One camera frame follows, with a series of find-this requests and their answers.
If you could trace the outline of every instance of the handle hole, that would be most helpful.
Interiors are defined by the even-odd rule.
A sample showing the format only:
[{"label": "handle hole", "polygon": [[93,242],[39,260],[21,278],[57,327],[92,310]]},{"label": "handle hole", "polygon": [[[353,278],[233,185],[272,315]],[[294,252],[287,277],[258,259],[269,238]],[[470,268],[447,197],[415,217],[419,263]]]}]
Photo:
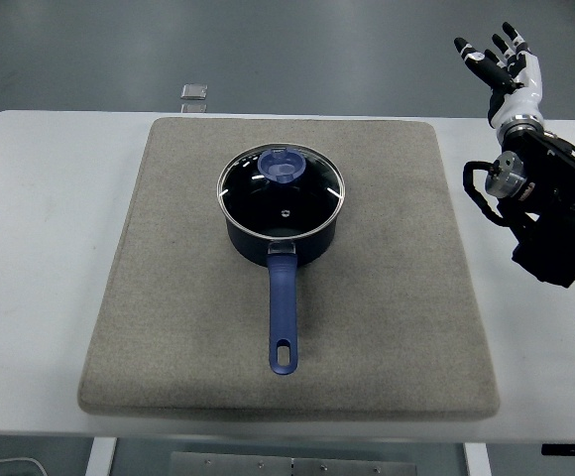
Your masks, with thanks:
[{"label": "handle hole", "polygon": [[284,339],[277,343],[277,361],[282,367],[289,365],[289,342]]}]

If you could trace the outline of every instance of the pot handle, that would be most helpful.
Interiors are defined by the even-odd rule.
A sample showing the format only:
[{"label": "pot handle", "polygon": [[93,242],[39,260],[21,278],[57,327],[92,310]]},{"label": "pot handle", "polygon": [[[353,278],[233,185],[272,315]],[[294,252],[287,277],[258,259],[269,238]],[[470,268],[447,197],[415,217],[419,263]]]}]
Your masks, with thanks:
[{"label": "pot handle", "polygon": [[[288,375],[298,365],[296,344],[296,252],[268,251],[270,274],[270,367],[279,375]],[[289,352],[280,362],[280,348]]]}]

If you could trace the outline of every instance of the cooking pot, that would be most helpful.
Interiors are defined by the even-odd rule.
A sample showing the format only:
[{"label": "cooking pot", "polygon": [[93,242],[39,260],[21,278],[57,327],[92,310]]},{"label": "cooking pot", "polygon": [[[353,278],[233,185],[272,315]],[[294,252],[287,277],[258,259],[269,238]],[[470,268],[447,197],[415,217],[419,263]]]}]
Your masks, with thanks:
[{"label": "cooking pot", "polygon": [[270,367],[298,365],[296,267],[331,244],[345,197],[338,169],[303,146],[270,144],[235,157],[223,170],[217,197],[230,241],[270,275]]}]

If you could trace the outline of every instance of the glass lid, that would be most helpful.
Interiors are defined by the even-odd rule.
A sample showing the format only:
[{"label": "glass lid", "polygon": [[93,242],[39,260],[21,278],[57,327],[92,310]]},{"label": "glass lid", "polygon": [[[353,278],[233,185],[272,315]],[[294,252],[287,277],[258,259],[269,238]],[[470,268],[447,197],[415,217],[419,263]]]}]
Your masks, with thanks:
[{"label": "glass lid", "polygon": [[240,154],[217,186],[228,220],[262,238],[312,234],[332,221],[344,200],[338,169],[303,146],[271,144]]}]

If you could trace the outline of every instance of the robotic arm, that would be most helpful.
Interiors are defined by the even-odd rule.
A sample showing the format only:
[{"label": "robotic arm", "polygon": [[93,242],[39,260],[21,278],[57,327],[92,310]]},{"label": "robotic arm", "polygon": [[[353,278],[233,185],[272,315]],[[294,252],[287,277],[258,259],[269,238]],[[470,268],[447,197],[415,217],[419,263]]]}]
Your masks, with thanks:
[{"label": "robotic arm", "polygon": [[[540,281],[568,288],[575,281],[575,146],[545,131],[538,58],[510,24],[503,29],[510,44],[493,35],[503,59],[455,40],[464,63],[491,87],[488,120],[502,146],[493,163],[466,164],[464,189],[488,219],[512,230],[515,262]],[[475,188],[479,170],[499,213]]]}]

